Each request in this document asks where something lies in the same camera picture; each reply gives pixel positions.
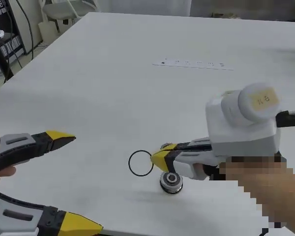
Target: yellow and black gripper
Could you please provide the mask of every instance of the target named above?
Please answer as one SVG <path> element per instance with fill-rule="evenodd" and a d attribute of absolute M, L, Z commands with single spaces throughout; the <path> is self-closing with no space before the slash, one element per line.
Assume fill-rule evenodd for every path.
<path fill-rule="evenodd" d="M 0 137 L 0 171 L 43 156 L 72 142 L 74 135 L 57 131 Z M 93 236 L 103 227 L 81 215 L 56 207 L 22 202 L 0 193 L 0 235 Z"/>

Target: human hand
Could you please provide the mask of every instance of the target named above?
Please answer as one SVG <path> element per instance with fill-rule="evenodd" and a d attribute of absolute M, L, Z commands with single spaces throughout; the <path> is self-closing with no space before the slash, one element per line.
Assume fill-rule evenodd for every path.
<path fill-rule="evenodd" d="M 8 167 L 8 168 L 0 171 L 0 178 L 12 176 L 15 174 L 15 172 L 16 172 L 16 168 L 14 166 Z"/>

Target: white chair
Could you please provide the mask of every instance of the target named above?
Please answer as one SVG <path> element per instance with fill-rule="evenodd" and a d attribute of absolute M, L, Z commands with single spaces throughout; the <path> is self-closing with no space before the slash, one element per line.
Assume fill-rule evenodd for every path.
<path fill-rule="evenodd" d="M 97 11 L 93 0 L 66 0 L 63 2 L 46 4 L 46 0 L 39 0 L 44 20 L 47 16 L 54 20 L 80 19 L 89 12 Z"/>

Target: white wall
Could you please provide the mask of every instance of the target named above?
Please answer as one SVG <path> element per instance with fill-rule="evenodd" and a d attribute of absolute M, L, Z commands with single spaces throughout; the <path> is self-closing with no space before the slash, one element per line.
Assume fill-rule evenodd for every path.
<path fill-rule="evenodd" d="M 191 0 L 95 0 L 102 12 L 189 16 Z"/>
<path fill-rule="evenodd" d="M 41 34 L 38 28 L 38 23 L 43 21 L 39 2 L 38 0 L 19 0 L 19 2 L 29 18 L 31 29 L 33 32 L 33 42 L 34 46 L 36 46 L 39 42 L 42 41 Z M 30 30 L 28 23 L 16 1 L 10 0 L 9 3 L 11 5 L 13 15 L 16 20 L 16 24 L 19 28 L 22 41 L 25 45 L 25 51 L 26 53 L 28 53 L 31 50 Z"/>

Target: black cable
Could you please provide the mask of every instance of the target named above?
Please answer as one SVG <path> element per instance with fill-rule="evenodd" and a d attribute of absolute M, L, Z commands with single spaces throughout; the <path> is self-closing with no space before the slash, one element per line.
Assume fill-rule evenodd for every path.
<path fill-rule="evenodd" d="M 145 150 L 137 150 L 137 151 L 135 151 L 134 153 L 132 153 L 131 156 L 129 157 L 129 160 L 128 160 L 128 167 L 129 167 L 129 170 L 131 171 L 131 173 L 134 174 L 135 176 L 138 176 L 138 177 L 144 177 L 144 176 L 149 175 L 149 174 L 152 172 L 153 167 L 154 167 L 154 163 L 152 163 L 152 167 L 151 167 L 150 171 L 147 172 L 146 174 L 144 174 L 144 175 L 139 175 L 139 174 L 135 173 L 135 172 L 131 169 L 130 161 L 131 161 L 131 158 L 134 156 L 134 154 L 136 154 L 136 153 L 138 153 L 138 152 L 145 152 L 145 153 L 149 154 L 150 157 L 152 156 L 148 151 L 145 151 Z"/>
<path fill-rule="evenodd" d="M 9 10 L 8 10 L 8 8 L 6 7 L 6 2 L 5 2 L 5 0 L 3 0 L 3 5 L 4 5 L 4 8 L 5 8 L 5 10 L 6 10 L 6 13 L 8 14 L 8 17 L 9 17 L 9 19 L 10 19 L 10 28 L 11 28 L 10 47 L 11 47 L 11 50 L 12 50 L 12 52 L 13 52 L 13 54 L 14 54 L 14 56 L 15 56 L 17 62 L 18 62 L 18 64 L 20 65 L 20 67 L 21 67 L 21 69 L 22 69 L 23 67 L 22 67 L 22 65 L 21 65 L 21 63 L 20 63 L 20 60 L 19 60 L 18 56 L 16 55 L 16 53 L 15 53 L 15 51 L 14 51 L 14 49 L 13 49 L 13 46 L 12 46 L 13 21 L 12 21 L 12 17 L 11 17 L 11 15 L 10 15 L 10 13 L 9 13 Z"/>
<path fill-rule="evenodd" d="M 295 127 L 295 112 L 283 111 L 276 115 L 276 126 L 278 128 L 283 127 Z"/>
<path fill-rule="evenodd" d="M 267 233 L 269 233 L 269 228 L 262 228 L 262 233 L 259 236 L 265 236 Z"/>
<path fill-rule="evenodd" d="M 33 32 L 31 31 L 31 26 L 30 26 L 30 20 L 27 16 L 26 12 L 22 8 L 22 5 L 20 4 L 19 0 L 15 0 L 15 1 L 19 5 L 19 7 L 20 7 L 21 11 L 23 12 L 23 14 L 28 22 L 28 25 L 29 25 L 29 33 L 30 33 L 30 39 L 31 39 L 31 59 L 33 60 L 34 59 L 34 41 L 33 41 Z"/>

